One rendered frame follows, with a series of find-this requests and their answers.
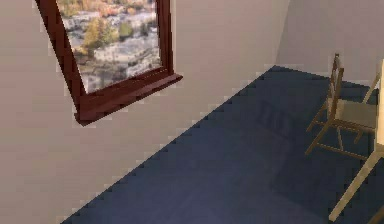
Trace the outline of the dark red framed window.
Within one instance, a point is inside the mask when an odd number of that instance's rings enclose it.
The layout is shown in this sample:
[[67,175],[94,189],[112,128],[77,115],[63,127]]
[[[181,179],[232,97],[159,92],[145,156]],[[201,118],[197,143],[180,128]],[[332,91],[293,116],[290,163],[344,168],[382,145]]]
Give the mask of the dark red framed window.
[[56,1],[35,2],[75,105],[76,121],[82,126],[142,100],[183,78],[174,72],[173,67],[170,0],[155,0],[161,66],[93,93],[85,91]]

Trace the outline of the tan wooden chair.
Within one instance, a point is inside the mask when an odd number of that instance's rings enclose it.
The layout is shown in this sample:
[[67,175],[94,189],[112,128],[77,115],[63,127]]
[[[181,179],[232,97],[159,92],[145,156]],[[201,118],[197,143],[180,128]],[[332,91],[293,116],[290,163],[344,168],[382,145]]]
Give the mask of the tan wooden chair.
[[[340,98],[344,68],[341,63],[340,54],[335,53],[330,75],[329,89],[327,97],[321,108],[314,116],[306,131],[309,132],[315,125],[322,125],[320,132],[305,151],[309,155],[315,147],[347,155],[360,160],[367,157],[349,152],[344,149],[341,130],[356,132],[357,136],[354,143],[357,144],[362,134],[373,133],[376,129],[377,105],[368,103],[373,90],[381,79],[381,74],[377,73],[375,79],[366,93],[362,102],[349,101]],[[335,128],[339,147],[333,147],[321,143],[321,139],[330,128]]]

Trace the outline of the pale wooden table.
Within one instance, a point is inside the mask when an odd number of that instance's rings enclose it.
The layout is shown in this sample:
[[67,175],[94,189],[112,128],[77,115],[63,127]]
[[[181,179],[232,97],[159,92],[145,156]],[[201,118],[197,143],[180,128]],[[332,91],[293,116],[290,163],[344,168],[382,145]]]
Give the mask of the pale wooden table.
[[384,59],[379,62],[379,95],[374,150],[328,216],[334,222],[380,159],[384,159]]

